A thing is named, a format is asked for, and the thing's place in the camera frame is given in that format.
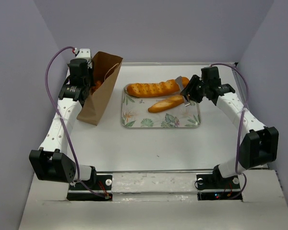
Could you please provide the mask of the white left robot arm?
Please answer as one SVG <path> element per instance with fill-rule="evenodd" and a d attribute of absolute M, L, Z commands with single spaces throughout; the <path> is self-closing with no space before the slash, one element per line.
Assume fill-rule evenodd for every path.
<path fill-rule="evenodd" d="M 68 184 L 80 181 L 85 189 L 92 189 L 96 185 L 95 168 L 67 156 L 73 125 L 94 84 L 92 59 L 74 58 L 68 67 L 70 74 L 58 95 L 48 134 L 40 147 L 30 152 L 29 160 L 39 180 Z"/>

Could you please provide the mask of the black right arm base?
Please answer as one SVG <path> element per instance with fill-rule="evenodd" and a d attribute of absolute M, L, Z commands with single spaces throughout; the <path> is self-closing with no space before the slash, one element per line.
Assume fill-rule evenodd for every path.
<path fill-rule="evenodd" d="M 240 181 L 238 176 L 215 179 L 211 173 L 197 174 L 194 182 L 199 201 L 206 200 L 240 200 Z"/>

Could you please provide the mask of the short fake bread loaf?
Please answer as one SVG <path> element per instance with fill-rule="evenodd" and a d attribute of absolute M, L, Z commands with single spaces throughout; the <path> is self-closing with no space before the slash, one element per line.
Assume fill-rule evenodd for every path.
<path fill-rule="evenodd" d="M 174 95 L 164 100 L 161 100 L 148 108 L 150 113 L 160 113 L 172 108 L 175 108 L 184 103 L 184 98 L 181 95 Z"/>

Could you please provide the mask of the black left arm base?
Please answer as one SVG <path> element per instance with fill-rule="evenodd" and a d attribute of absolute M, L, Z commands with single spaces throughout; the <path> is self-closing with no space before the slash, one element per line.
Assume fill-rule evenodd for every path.
<path fill-rule="evenodd" d="M 84 184 L 92 190 L 86 189 L 81 183 L 69 185 L 67 200 L 69 201 L 112 201 L 112 174 L 97 174 L 96 182 L 84 181 Z"/>

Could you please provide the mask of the long scored fake baguette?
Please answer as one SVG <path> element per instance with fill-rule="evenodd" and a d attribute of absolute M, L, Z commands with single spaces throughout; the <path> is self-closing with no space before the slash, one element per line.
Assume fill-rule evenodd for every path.
<path fill-rule="evenodd" d="M 133 83 L 127 86 L 128 95 L 138 98 L 167 96 L 179 90 L 179 86 L 174 79 L 159 83 Z"/>

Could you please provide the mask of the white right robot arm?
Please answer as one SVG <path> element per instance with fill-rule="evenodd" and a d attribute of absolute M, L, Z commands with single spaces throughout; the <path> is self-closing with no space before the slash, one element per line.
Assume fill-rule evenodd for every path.
<path fill-rule="evenodd" d="M 259 165 L 276 160 L 279 132 L 260 122 L 248 110 L 230 84 L 222 84 L 218 67 L 201 69 L 201 76 L 193 75 L 187 85 L 176 79 L 185 105 L 200 103 L 203 98 L 219 108 L 238 130 L 236 156 L 214 167 L 209 181 L 217 188 L 224 187 L 229 178 Z"/>

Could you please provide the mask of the brown paper bag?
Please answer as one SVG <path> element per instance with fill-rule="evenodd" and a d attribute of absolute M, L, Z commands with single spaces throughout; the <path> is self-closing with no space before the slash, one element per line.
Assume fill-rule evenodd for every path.
<path fill-rule="evenodd" d="M 116 84 L 123 58 L 99 51 L 93 57 L 94 82 L 102 81 L 102 85 L 88 96 L 77 120 L 91 125 L 98 125 L 109 103 Z"/>

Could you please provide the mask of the small fake bread piece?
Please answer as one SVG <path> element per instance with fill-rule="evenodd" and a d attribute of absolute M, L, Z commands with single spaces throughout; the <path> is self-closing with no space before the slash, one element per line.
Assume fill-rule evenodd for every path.
<path fill-rule="evenodd" d="M 93 94 L 102 85 L 102 83 L 103 82 L 100 80 L 94 82 L 94 86 L 90 88 L 90 93 Z"/>

